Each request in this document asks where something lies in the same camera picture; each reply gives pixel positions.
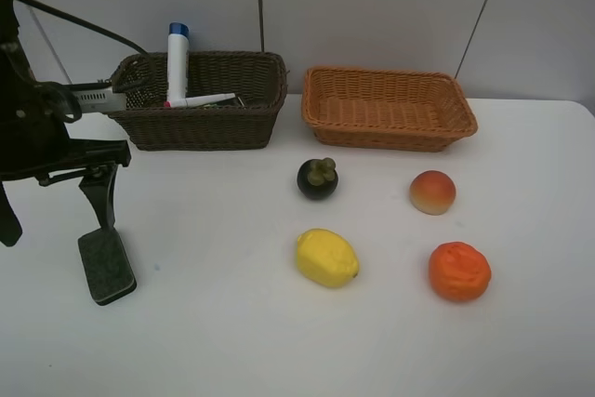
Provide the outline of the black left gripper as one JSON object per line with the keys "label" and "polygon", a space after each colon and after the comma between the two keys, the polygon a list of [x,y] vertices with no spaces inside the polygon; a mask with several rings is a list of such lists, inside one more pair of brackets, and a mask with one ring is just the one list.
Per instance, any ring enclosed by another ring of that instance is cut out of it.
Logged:
{"label": "black left gripper", "polygon": [[[67,86],[40,85],[28,99],[1,104],[1,180],[36,178],[42,186],[83,177],[79,188],[99,225],[115,223],[113,194],[116,166],[131,161],[124,140],[73,139],[66,125],[82,118],[77,98]],[[0,240],[14,246],[22,227],[0,183]]]}

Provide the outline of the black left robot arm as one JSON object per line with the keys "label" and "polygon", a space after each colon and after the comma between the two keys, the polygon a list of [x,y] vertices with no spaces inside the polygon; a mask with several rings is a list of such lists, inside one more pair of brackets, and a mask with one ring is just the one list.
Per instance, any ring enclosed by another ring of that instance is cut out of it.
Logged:
{"label": "black left robot arm", "polygon": [[13,3],[19,1],[89,28],[90,23],[35,0],[1,0],[1,180],[34,178],[42,186],[80,179],[100,227],[113,228],[118,166],[131,160],[123,140],[73,139],[66,126],[86,113],[120,112],[126,95],[109,81],[63,85],[39,81],[19,40]]}

